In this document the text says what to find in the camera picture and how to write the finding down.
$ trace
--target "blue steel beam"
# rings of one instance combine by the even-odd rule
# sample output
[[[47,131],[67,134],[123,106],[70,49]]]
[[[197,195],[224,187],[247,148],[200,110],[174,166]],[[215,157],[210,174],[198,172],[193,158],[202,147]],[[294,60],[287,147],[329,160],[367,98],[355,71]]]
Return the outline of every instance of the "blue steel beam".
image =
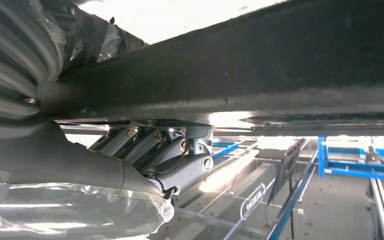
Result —
[[[298,202],[298,199],[300,198],[308,182],[310,181],[311,175],[313,173],[313,169],[315,168],[315,165],[313,163],[316,156],[317,156],[317,152],[309,161],[307,167],[304,170],[301,180],[297,182],[295,187],[293,188],[292,194],[288,196],[282,208],[280,209],[280,212],[276,218],[277,223],[271,228],[270,233],[267,237],[267,240],[278,240],[280,238],[282,231],[286,223],[290,219],[291,213]]]
[[[230,145],[235,144],[234,142],[229,142],[229,141],[219,141],[219,142],[213,142],[212,146],[217,147],[217,148],[226,148],[229,147]]]
[[[218,160],[221,157],[226,156],[226,155],[230,154],[231,152],[235,151],[236,149],[238,149],[239,148],[239,142],[238,143],[229,142],[229,145],[225,145],[222,147],[226,147],[226,148],[212,155],[212,159],[214,160],[215,164],[218,162]]]
[[[329,169],[343,169],[348,171],[360,171],[367,173],[379,172],[384,174],[384,164],[366,164],[360,162],[330,160],[326,167]]]
[[[364,171],[350,171],[339,168],[328,168],[326,169],[327,173],[343,175],[349,177],[358,177],[358,178],[376,178],[380,180],[384,180],[384,173],[379,172],[364,172]]]
[[[328,147],[326,146],[326,137],[318,137],[318,175],[325,177],[325,162],[329,161]]]

